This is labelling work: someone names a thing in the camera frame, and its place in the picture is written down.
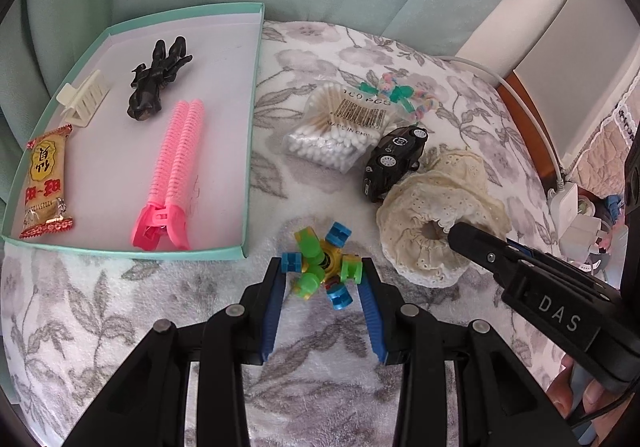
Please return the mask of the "right hand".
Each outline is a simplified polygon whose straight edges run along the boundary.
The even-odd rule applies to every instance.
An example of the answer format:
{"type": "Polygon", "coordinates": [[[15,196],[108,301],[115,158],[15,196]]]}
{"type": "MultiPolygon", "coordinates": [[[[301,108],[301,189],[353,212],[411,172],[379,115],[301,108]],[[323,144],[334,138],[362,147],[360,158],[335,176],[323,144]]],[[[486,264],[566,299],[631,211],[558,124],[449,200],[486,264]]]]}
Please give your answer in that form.
{"type": "MultiPolygon", "coordinates": [[[[561,359],[559,375],[555,377],[547,389],[547,395],[563,418],[568,417],[573,407],[574,393],[570,388],[573,367],[573,358],[564,355],[561,359]]],[[[606,389],[597,380],[591,380],[584,393],[582,393],[582,405],[587,413],[599,410],[605,405],[607,400],[608,393],[606,393],[606,389]]]]}

